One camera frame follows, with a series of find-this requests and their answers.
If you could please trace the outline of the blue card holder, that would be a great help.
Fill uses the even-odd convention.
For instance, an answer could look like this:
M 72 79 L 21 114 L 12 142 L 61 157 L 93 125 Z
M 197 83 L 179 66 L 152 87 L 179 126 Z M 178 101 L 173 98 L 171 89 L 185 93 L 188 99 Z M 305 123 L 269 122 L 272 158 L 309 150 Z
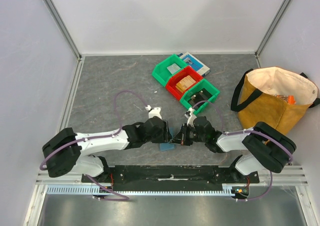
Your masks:
M 173 127 L 170 127 L 169 128 L 169 132 L 171 133 L 171 135 L 173 135 L 174 133 L 174 128 Z M 169 151 L 169 150 L 174 150 L 176 147 L 174 144 L 172 143 L 160 143 L 159 144 L 159 149 L 161 152 L 164 152 L 164 151 Z

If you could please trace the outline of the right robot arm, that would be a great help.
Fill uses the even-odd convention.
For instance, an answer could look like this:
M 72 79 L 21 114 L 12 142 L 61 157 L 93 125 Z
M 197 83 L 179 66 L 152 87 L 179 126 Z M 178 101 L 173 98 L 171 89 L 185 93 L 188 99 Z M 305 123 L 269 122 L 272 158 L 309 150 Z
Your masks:
M 297 149 L 292 140 L 265 122 L 242 131 L 221 132 L 215 130 L 204 116 L 195 118 L 191 124 L 183 124 L 171 142 L 183 146 L 201 142 L 213 153 L 248 151 L 248 155 L 238 156 L 228 168 L 230 179 L 236 183 L 262 169 L 280 173 L 287 163 L 292 162 Z

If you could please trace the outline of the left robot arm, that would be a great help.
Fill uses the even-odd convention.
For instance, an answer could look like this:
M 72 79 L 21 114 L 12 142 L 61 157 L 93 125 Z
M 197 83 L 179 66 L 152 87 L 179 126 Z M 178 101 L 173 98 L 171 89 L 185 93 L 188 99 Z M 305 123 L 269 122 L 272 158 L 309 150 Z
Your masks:
M 44 161 L 40 169 L 46 170 L 51 178 L 72 172 L 88 174 L 99 182 L 105 182 L 109 179 L 110 170 L 106 159 L 98 157 L 97 153 L 140 148 L 148 142 L 167 143 L 171 138 L 167 121 L 156 116 L 110 132 L 75 133 L 69 127 L 42 147 Z

